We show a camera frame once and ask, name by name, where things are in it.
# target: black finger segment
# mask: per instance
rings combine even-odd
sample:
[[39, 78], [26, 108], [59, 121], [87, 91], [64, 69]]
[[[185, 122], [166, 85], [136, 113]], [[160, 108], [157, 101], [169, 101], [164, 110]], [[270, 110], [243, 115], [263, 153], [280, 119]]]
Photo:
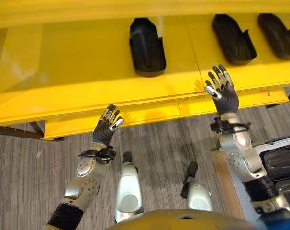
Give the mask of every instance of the black finger segment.
[[222, 64], [219, 64], [218, 68], [219, 68], [222, 72], [227, 71], [226, 68], [225, 68]]
[[208, 86], [211, 86], [211, 87], [213, 88], [213, 86], [211, 85], [211, 82], [209, 82], [209, 80], [206, 80], [206, 84], [207, 84]]
[[116, 118], [116, 116], [120, 113], [119, 110], [116, 110], [116, 112], [114, 113], [114, 118]]
[[110, 105], [108, 105], [107, 109], [108, 109], [108, 110], [111, 110], [112, 107], [113, 107], [113, 104], [110, 104]]
[[214, 82], [214, 79], [216, 80], [216, 78], [214, 77], [214, 75], [211, 72], [209, 72], [208, 75], [213, 82]]
[[221, 79], [220, 76], [219, 76], [219, 73], [221, 73], [220, 70], [216, 66], [213, 66], [212, 69], [216, 73], [216, 75], [218, 76], [218, 78]]

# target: robotic hand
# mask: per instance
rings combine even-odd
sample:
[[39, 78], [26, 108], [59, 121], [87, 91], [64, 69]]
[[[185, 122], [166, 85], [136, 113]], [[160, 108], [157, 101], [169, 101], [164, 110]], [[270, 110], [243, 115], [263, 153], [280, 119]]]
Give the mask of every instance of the robotic hand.
[[276, 189], [261, 158], [254, 151], [248, 134], [250, 123], [240, 123], [236, 114], [239, 99], [224, 66], [213, 66], [219, 81], [209, 72], [214, 87], [206, 80], [205, 91], [213, 98], [219, 117], [211, 130], [220, 134], [220, 144], [235, 174], [243, 182], [255, 211], [264, 222], [290, 217], [290, 205]]
[[93, 144], [90, 150], [82, 152], [80, 162], [73, 178], [65, 191], [59, 206], [52, 214], [45, 230], [74, 230], [78, 226], [91, 201], [100, 189], [97, 180], [104, 174], [105, 165], [114, 160], [116, 152], [109, 145], [115, 130], [124, 122], [114, 114], [116, 106], [109, 105], [93, 132]]

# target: yellow table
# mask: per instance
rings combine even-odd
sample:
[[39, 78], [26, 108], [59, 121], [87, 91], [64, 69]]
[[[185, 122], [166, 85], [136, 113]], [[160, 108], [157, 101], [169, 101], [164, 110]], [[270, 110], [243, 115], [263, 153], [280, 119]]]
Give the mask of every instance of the yellow table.
[[[277, 15], [290, 28], [290, 13]], [[142, 115], [127, 125], [212, 113], [203, 85], [212, 65], [219, 63], [231, 73], [245, 107], [287, 101], [282, 87], [290, 85], [290, 60], [275, 57], [257, 25], [257, 14], [230, 16], [242, 30], [249, 29], [258, 54], [239, 67], [227, 64], [219, 48], [213, 14], [151, 17], [163, 37], [167, 61], [165, 73], [156, 78], [134, 72], [128, 42], [133, 18], [0, 29], [0, 126], [46, 120], [44, 138], [52, 139], [89, 130], [91, 117], [110, 103], [134, 108], [135, 114], [151, 111], [152, 116]], [[272, 96], [259, 103], [254, 95], [261, 90]], [[200, 104], [203, 109], [193, 112]], [[73, 124], [81, 118], [89, 118], [87, 127], [58, 129], [60, 121]]]

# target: floor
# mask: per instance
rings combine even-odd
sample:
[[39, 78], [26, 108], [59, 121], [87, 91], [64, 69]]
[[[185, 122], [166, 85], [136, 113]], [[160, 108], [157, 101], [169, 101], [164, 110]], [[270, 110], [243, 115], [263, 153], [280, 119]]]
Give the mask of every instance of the floor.
[[[252, 122], [252, 141], [290, 135], [290, 102], [266, 109], [240, 110], [242, 121]], [[139, 169], [145, 210], [184, 208], [182, 180], [190, 161], [199, 164], [201, 183], [213, 196], [216, 212], [225, 213], [209, 152], [219, 146], [210, 131], [213, 115], [119, 129], [112, 145], [117, 158], [100, 180], [101, 190], [78, 229], [102, 230], [114, 223], [113, 209], [121, 158], [131, 151]], [[61, 142], [0, 135], [0, 229], [40, 229], [48, 222], [74, 176], [77, 155], [91, 146], [91, 134], [75, 135]]]

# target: yellow shelf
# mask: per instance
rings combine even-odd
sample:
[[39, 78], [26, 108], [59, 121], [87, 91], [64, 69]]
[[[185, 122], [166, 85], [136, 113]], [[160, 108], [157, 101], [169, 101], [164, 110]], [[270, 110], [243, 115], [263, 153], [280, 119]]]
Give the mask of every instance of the yellow shelf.
[[[268, 92], [240, 92], [240, 108], [274, 103], [284, 103], [288, 98], [283, 90]], [[119, 108], [125, 119], [124, 126], [170, 120], [194, 115], [215, 113], [216, 109], [209, 96], [172, 103], [124, 106]], [[67, 116], [49, 119], [45, 123], [45, 140], [93, 131], [103, 110], [89, 115]]]
[[164, 38], [163, 75], [137, 75], [133, 18], [9, 28], [0, 57], [0, 125], [204, 93], [183, 17], [151, 18]]
[[251, 12], [290, 12], [290, 0], [0, 0], [0, 28], [90, 19]]
[[[0, 126], [165, 103], [205, 95], [214, 64], [224, 64], [238, 92], [290, 85], [290, 60], [277, 59], [256, 14], [231, 15], [249, 28], [258, 57], [227, 64], [212, 30], [213, 15], [152, 17], [163, 37], [165, 73], [138, 76], [129, 49], [133, 18], [18, 26], [0, 30]], [[290, 14], [278, 15], [290, 27]]]
[[[290, 14], [276, 15], [289, 29]], [[245, 65], [229, 64], [211, 26], [214, 15], [186, 16], [186, 26], [203, 83], [210, 79], [208, 71], [212, 71], [212, 64], [222, 63], [231, 74], [237, 91], [290, 85], [290, 61], [281, 60], [273, 53], [257, 23], [258, 14], [229, 14], [229, 16], [237, 21], [242, 31], [248, 29], [257, 57]]]

